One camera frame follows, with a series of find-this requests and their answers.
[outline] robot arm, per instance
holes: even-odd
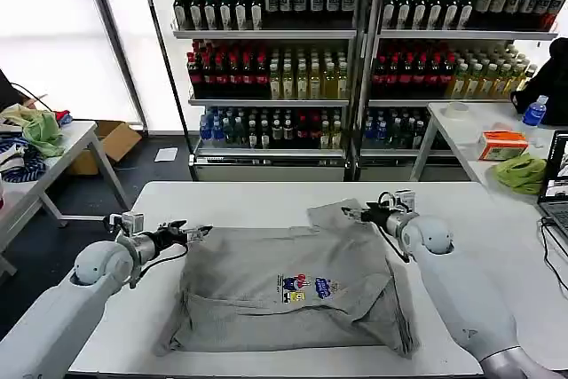
[[[424,287],[448,332],[476,358],[487,377],[562,378],[523,351],[512,312],[489,278],[454,246],[452,234],[441,219],[384,208],[378,203],[368,205],[370,209],[343,211],[385,230],[418,264]]]
[[[200,240],[211,229],[180,230],[184,223],[85,248],[67,277],[41,294],[0,342],[0,378],[64,377],[100,322],[107,299],[126,283],[135,287],[143,275],[141,266],[161,250]]]

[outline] white table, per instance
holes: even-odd
[[[428,104],[430,111],[430,123],[424,134],[422,146],[416,157],[414,167],[410,174],[411,181],[420,180],[426,159],[430,153],[432,143],[439,131],[447,144],[450,146],[455,157],[459,160],[469,176],[469,179],[481,183],[494,194],[507,195],[508,197],[520,201],[536,202],[536,196],[522,196],[513,193],[506,186],[497,182],[489,170],[498,162],[480,161],[473,150],[482,131],[491,130],[496,123],[502,123],[513,130],[518,130],[520,125],[520,115],[510,103],[495,102],[469,102],[469,112],[463,120],[451,119],[444,115],[449,103],[435,102]],[[534,132],[534,136],[543,143],[542,147],[529,144],[527,152],[542,159],[548,158],[550,143],[554,136],[555,129],[540,126]]]
[[[130,210],[131,202],[114,173],[97,135],[95,135],[96,128],[97,124],[92,121],[74,121],[63,126],[59,144],[64,147],[65,152],[60,157],[45,160],[47,171],[37,181],[18,184],[3,182],[4,206],[0,209],[0,254],[41,207],[50,213],[59,225],[65,225],[68,220],[92,219],[92,217],[62,215],[45,193],[45,190],[53,181],[87,147],[91,150],[100,172],[113,190],[116,200],[123,209]],[[13,265],[0,256],[0,274],[8,272],[13,275],[16,271]]]
[[[308,225],[306,209],[355,197],[375,201],[383,190],[412,188],[416,208],[438,215],[466,252],[493,278],[517,318],[518,337],[542,365],[568,368],[568,300],[542,262],[536,233],[539,215],[530,206],[497,209],[478,183],[211,183],[153,182],[134,210],[146,216],[145,229],[162,221],[191,225],[289,227]],[[161,256],[180,252],[179,247]],[[158,377],[370,377],[476,375],[477,362],[447,333],[422,285],[415,263],[403,265],[390,249],[401,297],[410,297],[421,346],[411,359],[384,347],[303,349],[274,352],[171,352],[158,357],[153,346],[171,314],[183,260],[154,268],[135,290],[123,288],[106,305],[104,317],[84,346],[72,372]],[[568,265],[554,251],[561,274]]]

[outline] table leg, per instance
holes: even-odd
[[[428,123],[428,128],[426,128],[424,138],[422,139],[422,144],[420,145],[420,150],[418,150],[416,161],[414,162],[414,166],[412,168],[412,171],[410,172],[410,181],[420,180],[420,176],[422,175],[422,171],[424,170],[424,166],[426,165],[426,160],[430,155],[430,149],[432,148],[432,144],[434,143],[436,133],[438,133],[438,126],[436,126],[436,124],[434,123],[434,118],[432,117],[430,118],[430,123]]]
[[[46,193],[39,194],[39,199],[42,201],[45,211],[58,223],[59,228],[67,226],[67,221],[63,219],[63,215],[61,215],[55,203],[51,201]]]
[[[10,275],[14,275],[18,269],[16,269],[14,265],[10,264],[5,257],[0,255],[0,275],[2,275],[2,272],[4,271],[8,272]]]
[[[121,181],[118,180],[118,177],[114,173],[113,167],[110,165],[110,162],[107,159],[107,155],[103,150],[102,145],[100,144],[97,136],[93,133],[91,135],[91,142],[89,143],[89,149],[92,152],[92,155],[95,157],[97,161],[97,165],[99,166],[100,173],[103,174],[106,182],[110,185],[111,189],[114,192],[114,197],[119,202],[121,207],[125,210],[132,210],[132,203],[126,193],[124,192],[124,188],[122,188]]]

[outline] tissue box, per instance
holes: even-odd
[[[479,160],[500,161],[521,155],[528,147],[522,133],[508,130],[483,132],[477,142]]]

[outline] green cloth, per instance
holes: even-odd
[[[538,194],[547,163],[526,153],[493,167],[499,182],[521,194]]]
[[[53,112],[15,104],[0,113],[0,118],[21,126],[22,136],[45,157],[57,157],[63,154],[63,147],[56,145],[61,134]]]

